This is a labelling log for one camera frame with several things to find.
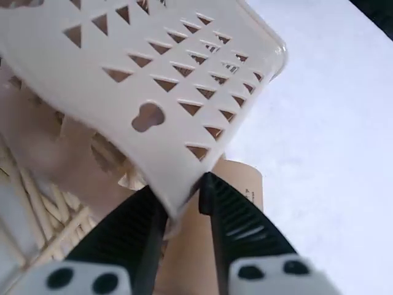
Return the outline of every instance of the black dot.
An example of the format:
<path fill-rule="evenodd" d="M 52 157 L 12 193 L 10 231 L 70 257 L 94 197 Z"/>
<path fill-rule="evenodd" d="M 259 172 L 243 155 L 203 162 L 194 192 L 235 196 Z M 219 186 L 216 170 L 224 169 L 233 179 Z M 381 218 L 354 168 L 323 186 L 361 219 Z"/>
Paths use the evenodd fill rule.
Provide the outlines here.
<path fill-rule="evenodd" d="M 239 269 L 238 276 L 247 280 L 260 280 L 265 275 L 263 272 L 254 265 L 242 266 Z"/>
<path fill-rule="evenodd" d="M 96 294 L 109 294 L 114 291 L 119 283 L 119 279 L 114 273 L 104 273 L 95 279 L 93 291 Z"/>
<path fill-rule="evenodd" d="M 68 267 L 55 270 L 47 279 L 47 286 L 49 289 L 60 289 L 69 284 L 74 276 L 74 271 Z"/>
<path fill-rule="evenodd" d="M 308 267 L 298 260 L 289 260 L 284 264 L 284 272 L 290 275 L 308 275 Z"/>

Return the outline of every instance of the white floor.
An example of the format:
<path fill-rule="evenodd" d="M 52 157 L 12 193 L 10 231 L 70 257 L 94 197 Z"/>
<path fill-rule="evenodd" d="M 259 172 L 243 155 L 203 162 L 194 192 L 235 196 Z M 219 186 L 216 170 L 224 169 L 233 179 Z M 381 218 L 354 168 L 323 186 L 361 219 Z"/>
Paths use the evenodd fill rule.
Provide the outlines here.
<path fill-rule="evenodd" d="M 393 294 L 393 42 L 347 0 L 249 3 L 289 63 L 228 158 L 262 172 L 267 215 L 343 294 Z"/>

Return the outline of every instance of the plastic laundry basket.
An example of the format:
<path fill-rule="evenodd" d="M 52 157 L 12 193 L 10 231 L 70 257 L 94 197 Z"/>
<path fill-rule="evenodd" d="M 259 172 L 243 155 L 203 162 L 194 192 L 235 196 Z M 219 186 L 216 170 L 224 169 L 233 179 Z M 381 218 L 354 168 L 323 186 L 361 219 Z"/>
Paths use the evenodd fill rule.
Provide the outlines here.
<path fill-rule="evenodd" d="M 0 9 L 2 92 L 23 81 L 100 132 L 176 219 L 282 70 L 283 42 L 242 0 L 41 2 Z M 5 133 L 16 156 L 28 148 Z"/>

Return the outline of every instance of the clamp jaw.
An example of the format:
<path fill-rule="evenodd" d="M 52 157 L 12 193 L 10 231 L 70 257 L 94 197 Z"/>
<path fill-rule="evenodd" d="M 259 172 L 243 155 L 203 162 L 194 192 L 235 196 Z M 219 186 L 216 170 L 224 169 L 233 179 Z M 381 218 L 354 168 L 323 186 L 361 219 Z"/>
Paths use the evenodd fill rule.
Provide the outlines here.
<path fill-rule="evenodd" d="M 200 183 L 220 295 L 339 295 L 270 220 L 213 173 Z M 33 269 L 14 294 L 151 295 L 168 216 L 148 186 L 104 218 L 67 256 Z"/>

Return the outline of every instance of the brown paper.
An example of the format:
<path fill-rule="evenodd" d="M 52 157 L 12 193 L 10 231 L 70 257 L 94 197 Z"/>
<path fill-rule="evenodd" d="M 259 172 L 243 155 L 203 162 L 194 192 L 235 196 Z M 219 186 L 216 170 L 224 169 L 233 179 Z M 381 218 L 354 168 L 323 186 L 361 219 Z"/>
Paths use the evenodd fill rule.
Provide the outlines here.
<path fill-rule="evenodd" d="M 258 170 L 220 159 L 213 172 L 262 209 L 262 176 Z M 199 214 L 197 195 L 189 202 L 180 232 L 168 243 L 155 294 L 219 295 L 210 218 Z"/>

